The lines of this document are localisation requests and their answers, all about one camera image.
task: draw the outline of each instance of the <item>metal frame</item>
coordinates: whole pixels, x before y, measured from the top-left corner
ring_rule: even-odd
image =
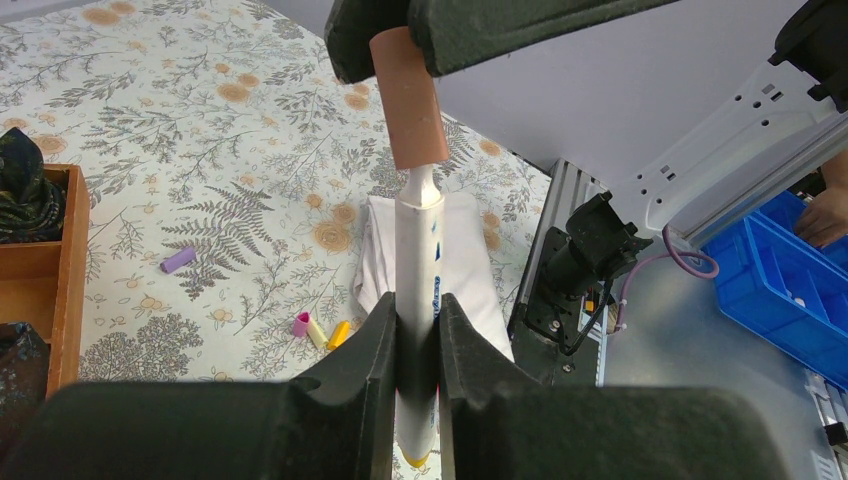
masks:
[[[680,231],[681,236],[691,245],[700,248],[725,227],[759,208],[846,147],[848,147],[848,115],[840,115],[805,138],[795,149],[790,161],[761,178],[751,188],[732,196],[725,189],[713,190],[711,196],[719,204],[728,197],[731,197],[732,201],[727,202],[721,209],[710,212],[705,218],[699,219],[697,225],[686,228],[679,225],[680,218],[675,218],[671,221],[671,226],[681,227],[675,229]]]
[[[822,137],[848,122],[830,99],[807,94],[815,85],[789,62],[763,63],[650,165],[610,185],[610,205],[642,238],[667,224],[689,237],[712,226],[729,204],[751,198],[752,190],[761,194],[755,200],[773,197],[771,189],[782,181],[791,183],[827,160],[809,153],[829,147],[821,145]]]
[[[565,222],[574,210],[585,203],[597,193],[605,191],[606,188],[595,178],[583,172],[574,165],[563,159],[557,160],[551,170],[551,182],[545,206],[539,219],[536,237],[531,246],[527,267],[516,295],[513,315],[510,319],[509,331],[512,332],[517,320],[516,311],[526,306],[530,301],[530,293],[533,290],[533,282],[539,267],[539,259],[542,255],[542,246],[548,230],[551,227],[565,229]],[[588,316],[581,313],[580,325],[585,325]],[[604,370],[606,365],[606,351],[608,336],[603,332],[607,329],[608,315],[605,309],[602,320],[589,333],[589,340],[598,343],[598,361],[595,372],[595,383],[598,386],[604,383]]]
[[[828,383],[821,375],[807,370],[807,391],[819,411],[822,427],[842,422],[848,424],[848,396]],[[831,458],[813,453],[818,480],[848,480],[848,450],[833,447]]]

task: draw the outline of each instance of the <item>white cloth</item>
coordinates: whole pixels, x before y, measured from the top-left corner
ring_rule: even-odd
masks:
[[[366,208],[368,220],[353,291],[370,312],[384,293],[395,291],[395,201],[371,196]],[[453,293],[474,329],[514,362],[477,200],[467,193],[445,196],[442,260],[443,292]]]

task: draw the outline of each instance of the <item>floral tablecloth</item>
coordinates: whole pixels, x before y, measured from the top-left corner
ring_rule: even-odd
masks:
[[[321,39],[238,0],[93,3],[0,25],[0,123],[91,193],[83,379],[290,378],[290,333],[351,295],[367,195],[403,184],[374,82],[339,85]],[[445,118],[443,191],[475,195],[509,315],[548,179]],[[173,275],[159,262],[193,246]],[[438,455],[399,478],[436,478]]]

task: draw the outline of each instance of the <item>white wall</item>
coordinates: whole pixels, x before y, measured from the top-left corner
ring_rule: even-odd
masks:
[[[331,0],[267,0],[323,35]],[[804,0],[681,0],[439,82],[442,108],[542,167],[614,184],[692,129],[765,61]]]

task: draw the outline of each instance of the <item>pink crayon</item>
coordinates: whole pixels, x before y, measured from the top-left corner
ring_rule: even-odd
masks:
[[[292,333],[295,337],[306,335],[306,329],[309,327],[309,312],[302,312],[297,315],[292,325]]]

